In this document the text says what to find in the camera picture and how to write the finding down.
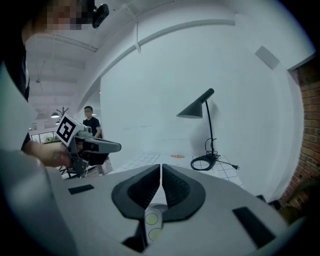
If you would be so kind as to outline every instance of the window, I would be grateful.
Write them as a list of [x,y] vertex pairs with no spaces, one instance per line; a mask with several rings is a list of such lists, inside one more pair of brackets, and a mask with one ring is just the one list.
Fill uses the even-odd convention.
[[59,140],[59,138],[57,137],[56,131],[53,132],[53,136],[54,136],[54,139],[55,139],[55,140]]
[[32,139],[34,142],[40,143],[39,134],[31,135],[31,139]]
[[40,137],[40,143],[43,144],[43,143],[46,143],[46,142],[52,142],[55,140],[55,137],[54,137],[54,132],[51,131],[51,132],[45,132],[45,133],[40,133],[39,134],[39,137]]

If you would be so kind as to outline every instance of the hand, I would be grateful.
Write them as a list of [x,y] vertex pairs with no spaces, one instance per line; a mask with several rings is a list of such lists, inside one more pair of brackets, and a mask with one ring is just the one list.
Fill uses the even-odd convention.
[[35,141],[28,141],[22,150],[26,154],[38,158],[45,166],[72,167],[68,149],[62,142],[39,144]]

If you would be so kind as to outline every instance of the brick wall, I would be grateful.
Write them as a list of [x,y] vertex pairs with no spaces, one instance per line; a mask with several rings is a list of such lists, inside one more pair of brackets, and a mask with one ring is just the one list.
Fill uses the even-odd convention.
[[[320,69],[316,57],[296,69],[304,108],[304,131],[298,166],[280,202],[285,204],[295,188],[320,175]],[[302,193],[290,205],[303,209],[308,195]]]

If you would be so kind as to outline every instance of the cable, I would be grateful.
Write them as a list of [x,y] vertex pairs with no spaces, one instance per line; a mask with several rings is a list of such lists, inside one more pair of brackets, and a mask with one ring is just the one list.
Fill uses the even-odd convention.
[[211,138],[208,138],[205,143],[204,143],[204,148],[205,148],[205,151],[206,151],[206,155],[210,158],[214,158],[217,162],[220,162],[220,163],[224,163],[224,164],[228,164],[228,165],[231,165],[234,169],[238,170],[240,169],[238,165],[234,165],[234,164],[231,164],[229,162],[224,162],[224,161],[220,161],[218,160],[220,155],[218,154],[218,151],[216,151],[214,149],[214,141],[216,140],[216,138],[214,138],[211,143],[210,143],[210,147],[211,147],[211,151],[207,150],[207,142],[208,140],[211,140]]
[[88,168],[89,168],[89,165],[87,165],[87,167],[86,167],[86,173],[85,173],[85,178],[87,177],[87,175],[88,175]]

